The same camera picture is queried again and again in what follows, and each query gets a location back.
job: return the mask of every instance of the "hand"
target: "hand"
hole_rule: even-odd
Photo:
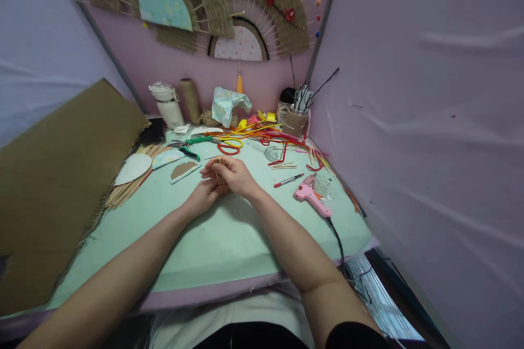
[[[216,178],[201,181],[189,198],[180,206],[180,211],[194,219],[208,211],[218,197],[227,194],[227,192],[228,186],[218,186]]]
[[[217,158],[224,159],[225,166],[214,164],[214,159],[209,161],[204,169],[200,171],[202,178],[216,179],[215,172],[218,172],[222,175],[231,191],[245,198],[249,198],[262,190],[253,176],[251,176],[244,162],[226,155],[221,155]]]

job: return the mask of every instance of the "forearm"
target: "forearm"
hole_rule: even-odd
[[[167,215],[83,284],[20,348],[100,344],[150,286],[189,222],[188,212]]]
[[[248,199],[260,215],[278,261],[301,293],[333,282],[345,283],[315,239],[268,193],[260,189]]]

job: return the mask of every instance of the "mint green tablecloth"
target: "mint green tablecloth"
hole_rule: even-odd
[[[305,176],[294,183],[273,188],[274,184],[296,174],[311,174],[305,167],[309,156],[288,150],[286,162],[298,164],[298,169],[271,170],[267,166],[268,160],[259,151],[260,147],[258,142],[248,141],[240,154],[240,159],[246,163],[255,180],[311,233],[331,259],[340,257],[337,241],[326,222],[308,202],[293,198],[293,192]],[[219,154],[216,145],[209,142],[192,146],[191,149],[202,159]],[[201,181],[200,174],[194,172],[170,185],[169,177],[174,167],[188,160],[181,159],[154,171],[122,207],[106,212],[98,227],[85,240],[83,249],[50,303],[38,310],[60,306],[107,261],[180,206]],[[341,184],[326,169],[322,169],[318,172],[315,190],[324,195],[324,203],[334,212],[333,223],[341,237],[345,255],[357,254],[370,241],[371,232],[361,216],[354,212],[353,204]],[[243,198],[229,195],[190,224],[169,256],[152,291],[213,285],[280,270],[256,211]]]

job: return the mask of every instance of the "brown cardboard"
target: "brown cardboard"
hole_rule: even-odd
[[[0,150],[0,316],[50,299],[146,122],[102,79]]]

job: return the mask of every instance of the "person's left hand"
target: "person's left hand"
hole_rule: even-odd
[[[216,178],[202,181],[196,186],[193,193],[182,206],[180,206],[180,210],[191,219],[194,219],[208,211],[219,196],[226,195],[228,192],[228,186],[218,186]]]

